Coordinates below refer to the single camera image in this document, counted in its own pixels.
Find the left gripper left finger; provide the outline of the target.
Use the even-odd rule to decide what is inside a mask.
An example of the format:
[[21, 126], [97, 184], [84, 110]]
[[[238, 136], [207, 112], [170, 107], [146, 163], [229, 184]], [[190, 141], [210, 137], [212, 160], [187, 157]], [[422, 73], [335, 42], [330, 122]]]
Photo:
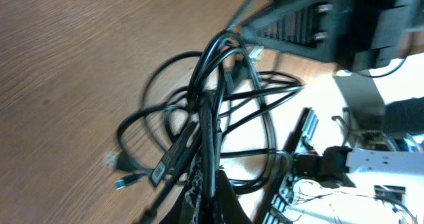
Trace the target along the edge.
[[217, 171], [215, 196], [205, 201], [192, 186], [184, 187], [171, 210], [160, 224], [228, 223], [247, 224], [252, 221], [244, 212], [224, 171]]

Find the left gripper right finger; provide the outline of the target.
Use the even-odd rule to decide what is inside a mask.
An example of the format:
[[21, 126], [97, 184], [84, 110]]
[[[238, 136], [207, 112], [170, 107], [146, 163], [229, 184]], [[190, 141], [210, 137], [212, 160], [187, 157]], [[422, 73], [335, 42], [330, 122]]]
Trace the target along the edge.
[[420, 0], [276, 0], [241, 24], [250, 43], [351, 72], [383, 68]]

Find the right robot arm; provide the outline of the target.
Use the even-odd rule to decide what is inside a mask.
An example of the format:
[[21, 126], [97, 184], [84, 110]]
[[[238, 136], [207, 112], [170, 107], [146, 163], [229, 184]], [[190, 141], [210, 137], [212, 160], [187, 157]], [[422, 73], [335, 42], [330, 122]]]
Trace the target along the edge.
[[283, 164], [272, 220], [423, 222], [423, 80], [322, 74], [273, 115]]

